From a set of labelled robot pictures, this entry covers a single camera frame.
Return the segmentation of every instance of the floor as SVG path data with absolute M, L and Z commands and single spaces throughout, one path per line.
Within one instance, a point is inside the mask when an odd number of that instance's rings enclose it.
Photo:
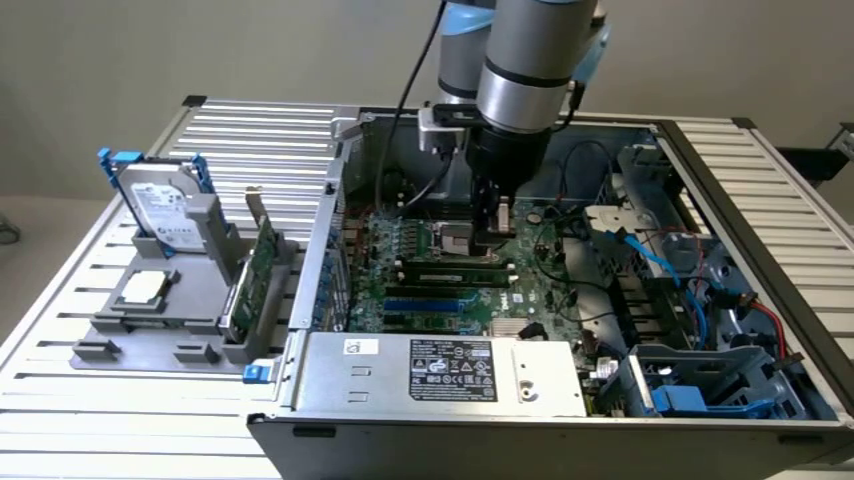
M 0 212 L 21 240 L 0 245 L 0 342 L 77 246 L 106 201 L 0 197 Z

